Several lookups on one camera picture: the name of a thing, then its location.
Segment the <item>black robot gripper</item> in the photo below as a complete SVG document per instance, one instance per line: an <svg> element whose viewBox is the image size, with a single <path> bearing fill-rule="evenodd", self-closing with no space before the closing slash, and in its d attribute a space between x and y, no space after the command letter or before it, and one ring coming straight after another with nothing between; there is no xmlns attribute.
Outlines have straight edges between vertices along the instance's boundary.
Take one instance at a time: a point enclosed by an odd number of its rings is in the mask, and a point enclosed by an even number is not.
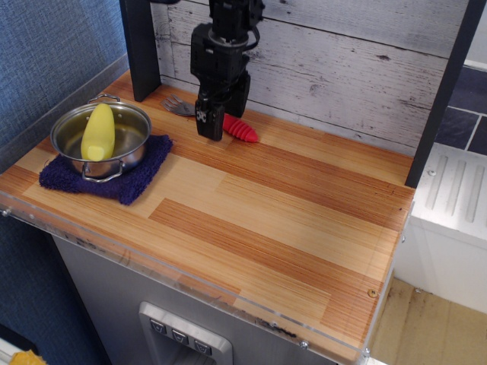
<svg viewBox="0 0 487 365"><path fill-rule="evenodd" d="M224 108L240 118L246 109L251 77L247 71L250 57L249 36L227 40L211 24L200 24L191 36L190 71L199 80L195 103L199 135L220 141L223 135Z"/></svg>

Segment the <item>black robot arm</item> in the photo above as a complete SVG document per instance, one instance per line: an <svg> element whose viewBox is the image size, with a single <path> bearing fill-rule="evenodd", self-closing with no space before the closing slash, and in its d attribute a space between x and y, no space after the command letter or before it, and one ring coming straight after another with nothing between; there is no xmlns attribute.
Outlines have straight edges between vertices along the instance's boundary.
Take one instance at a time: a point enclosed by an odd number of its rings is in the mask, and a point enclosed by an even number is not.
<svg viewBox="0 0 487 365"><path fill-rule="evenodd" d="M244 114L251 77L247 52L260 39L261 1L210 1L207 24L193 29L190 72L199 81L195 102L197 132L213 141L223 135L224 115Z"/></svg>

